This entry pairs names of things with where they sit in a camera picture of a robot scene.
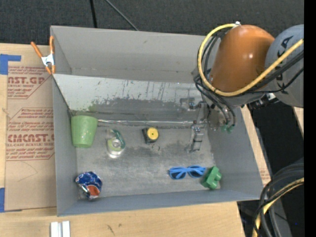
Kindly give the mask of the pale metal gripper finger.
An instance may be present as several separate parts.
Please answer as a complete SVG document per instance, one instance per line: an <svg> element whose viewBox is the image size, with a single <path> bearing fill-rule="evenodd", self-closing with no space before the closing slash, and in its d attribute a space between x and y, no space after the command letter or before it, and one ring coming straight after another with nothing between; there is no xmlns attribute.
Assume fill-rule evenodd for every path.
<svg viewBox="0 0 316 237"><path fill-rule="evenodd" d="M197 109L200 108L200 102L195 102L195 98L181 98L180 105L183 109Z"/></svg>
<svg viewBox="0 0 316 237"><path fill-rule="evenodd" d="M196 151L199 151L203 142L205 135L205 126L199 124L197 121L194 121L191 126L191 136L189 139L189 144L186 147L186 152L192 154Z"/></svg>

